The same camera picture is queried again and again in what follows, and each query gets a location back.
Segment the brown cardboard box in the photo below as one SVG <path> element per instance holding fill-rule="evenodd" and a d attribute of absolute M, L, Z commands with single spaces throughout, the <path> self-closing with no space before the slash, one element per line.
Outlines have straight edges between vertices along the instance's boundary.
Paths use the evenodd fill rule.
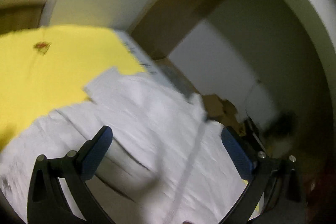
<path fill-rule="evenodd" d="M 202 96 L 202 100 L 209 119 L 220 122 L 226 127 L 232 127 L 236 132 L 243 129 L 236 118 L 238 111 L 229 100 L 223 100 L 216 94 Z"/>

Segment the yellow table mat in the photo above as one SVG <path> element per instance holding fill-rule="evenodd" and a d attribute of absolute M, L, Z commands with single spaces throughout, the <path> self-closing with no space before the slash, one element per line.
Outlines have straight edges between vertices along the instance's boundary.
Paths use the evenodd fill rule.
<path fill-rule="evenodd" d="M 1 35 L 1 147 L 51 110 L 87 98 L 83 87 L 105 70 L 145 68 L 116 32 L 53 26 Z"/>

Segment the white puffer jacket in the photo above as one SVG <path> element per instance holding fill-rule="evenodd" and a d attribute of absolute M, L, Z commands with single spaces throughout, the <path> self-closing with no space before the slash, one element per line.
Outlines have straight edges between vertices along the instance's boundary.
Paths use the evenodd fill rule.
<path fill-rule="evenodd" d="M 88 187 L 117 223 L 218 223 L 245 183 L 207 121 L 200 95 L 186 99 L 145 73 L 105 71 L 85 87 L 89 100 L 34 120 L 1 152 L 1 191 L 27 217 L 36 158 L 63 157 L 102 126 L 113 141 Z"/>

